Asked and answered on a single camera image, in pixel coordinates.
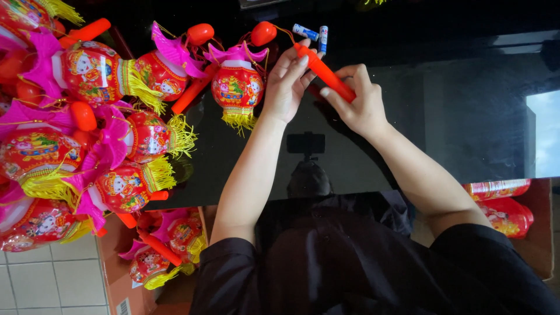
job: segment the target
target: black shirt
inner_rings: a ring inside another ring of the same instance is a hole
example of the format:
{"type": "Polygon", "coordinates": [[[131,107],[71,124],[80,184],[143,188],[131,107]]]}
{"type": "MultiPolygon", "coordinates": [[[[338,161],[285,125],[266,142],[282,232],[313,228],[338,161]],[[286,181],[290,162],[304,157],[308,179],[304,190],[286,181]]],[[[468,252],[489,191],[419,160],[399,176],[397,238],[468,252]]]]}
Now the black shirt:
{"type": "Polygon", "coordinates": [[[558,314],[560,303],[491,228],[455,225],[426,248],[325,207],[296,219],[263,257],[240,238],[205,249],[190,313],[558,314]]]}

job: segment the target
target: black sleeve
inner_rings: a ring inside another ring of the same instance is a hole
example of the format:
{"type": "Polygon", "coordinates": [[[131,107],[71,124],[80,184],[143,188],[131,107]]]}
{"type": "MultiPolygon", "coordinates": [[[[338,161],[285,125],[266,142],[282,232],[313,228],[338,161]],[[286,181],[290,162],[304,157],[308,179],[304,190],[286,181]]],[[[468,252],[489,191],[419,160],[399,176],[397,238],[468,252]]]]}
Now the black sleeve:
{"type": "Polygon", "coordinates": [[[474,276],[512,313],[560,314],[560,301],[504,234],[459,224],[441,233],[430,249],[474,276]]]}
{"type": "Polygon", "coordinates": [[[255,248],[241,238],[226,238],[200,253],[197,287],[189,314],[234,314],[255,269],[255,248]]]}

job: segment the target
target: fingernail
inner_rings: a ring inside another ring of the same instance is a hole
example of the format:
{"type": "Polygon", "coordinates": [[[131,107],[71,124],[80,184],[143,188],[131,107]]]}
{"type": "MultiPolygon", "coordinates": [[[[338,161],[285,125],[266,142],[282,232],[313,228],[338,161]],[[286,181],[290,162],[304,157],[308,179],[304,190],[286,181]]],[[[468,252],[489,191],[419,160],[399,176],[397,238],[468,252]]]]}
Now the fingernail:
{"type": "Polygon", "coordinates": [[[329,89],[327,87],[324,87],[324,88],[321,89],[319,94],[321,94],[321,96],[325,98],[325,97],[329,96],[329,89]]]}
{"type": "Polygon", "coordinates": [[[300,66],[307,66],[307,61],[309,60],[309,56],[305,55],[300,58],[300,66]]]}

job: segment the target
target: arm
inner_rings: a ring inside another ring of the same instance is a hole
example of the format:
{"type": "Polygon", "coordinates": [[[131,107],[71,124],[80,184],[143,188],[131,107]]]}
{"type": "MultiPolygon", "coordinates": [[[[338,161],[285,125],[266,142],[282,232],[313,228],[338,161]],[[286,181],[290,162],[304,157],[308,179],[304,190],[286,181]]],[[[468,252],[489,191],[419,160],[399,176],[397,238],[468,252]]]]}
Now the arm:
{"type": "Polygon", "coordinates": [[[363,64],[344,67],[337,75],[349,77],[347,84],[354,87],[356,99],[348,104],[329,88],[321,90],[322,96],[381,154],[403,193],[426,216],[435,237],[461,223],[491,226],[455,178],[387,122],[381,87],[371,83],[363,64]]]}
{"type": "MultiPolygon", "coordinates": [[[[310,40],[300,42],[309,46],[310,40]]],[[[255,242],[254,229],[267,202],[286,124],[315,74],[305,73],[308,57],[285,51],[271,70],[264,108],[247,145],[223,188],[210,245],[226,238],[255,242]]]]}

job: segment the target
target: person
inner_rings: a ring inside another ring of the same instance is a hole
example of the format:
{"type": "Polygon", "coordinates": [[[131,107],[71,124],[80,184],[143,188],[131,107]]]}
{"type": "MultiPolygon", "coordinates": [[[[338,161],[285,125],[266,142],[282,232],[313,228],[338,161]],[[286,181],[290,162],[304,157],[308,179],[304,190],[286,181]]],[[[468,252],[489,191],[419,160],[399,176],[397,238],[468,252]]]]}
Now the person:
{"type": "Polygon", "coordinates": [[[282,136],[315,77],[307,61],[291,48],[269,75],[263,111],[200,254],[190,314],[560,313],[559,300],[453,176],[387,122],[381,87],[363,64],[336,71],[355,90],[352,103],[327,87],[321,95],[381,154],[434,243],[427,248],[354,212],[317,207],[259,256],[255,224],[282,136]]]}

